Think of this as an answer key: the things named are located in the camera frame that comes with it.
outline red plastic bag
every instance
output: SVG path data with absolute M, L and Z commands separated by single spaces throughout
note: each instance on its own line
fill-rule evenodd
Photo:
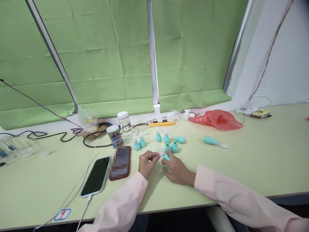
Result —
M 190 121 L 226 131 L 237 130 L 244 126 L 237 122 L 231 113 L 223 110 L 206 111 L 190 119 Z

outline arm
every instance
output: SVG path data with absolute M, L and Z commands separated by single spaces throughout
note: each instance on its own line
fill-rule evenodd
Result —
M 138 171 L 102 206 L 93 224 L 85 224 L 79 232 L 127 232 L 136 218 L 159 153 L 147 151 L 139 157 Z
M 162 163 L 172 170 L 169 173 L 163 168 L 170 181 L 194 187 L 244 225 L 275 232 L 309 231 L 309 219 L 302 219 L 240 182 L 201 165 L 195 174 L 179 158 L 168 153 L 171 161 L 163 159 Z
M 217 202 L 232 218 L 253 228 L 266 231 L 296 231 L 287 230 L 287 227 L 293 226 L 290 223 L 300 222 L 299 216 L 247 186 L 201 165 L 196 172 L 194 188 Z

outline can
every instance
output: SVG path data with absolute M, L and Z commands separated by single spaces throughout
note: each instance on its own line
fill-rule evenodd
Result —
M 110 126 L 106 129 L 106 132 L 108 133 L 108 136 L 110 138 L 110 141 L 112 142 L 113 146 L 122 146 L 123 140 L 121 137 L 120 129 L 118 125 Z

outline plastic jar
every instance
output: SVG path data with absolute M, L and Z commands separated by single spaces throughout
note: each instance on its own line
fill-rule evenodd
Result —
M 113 146 L 122 146 L 123 140 L 118 125 L 108 127 L 106 132 L 108 133 Z
M 126 111 L 119 112 L 117 114 L 119 125 L 123 136 L 132 135 L 132 126 L 129 118 L 129 114 Z

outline yellow power strip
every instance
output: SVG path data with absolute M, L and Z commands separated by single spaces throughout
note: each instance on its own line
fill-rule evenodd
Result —
M 175 125 L 175 121 L 173 120 L 172 122 L 168 122 L 167 119 L 164 119 L 162 122 L 150 121 L 148 125 L 149 126 L 172 126 L 172 125 Z

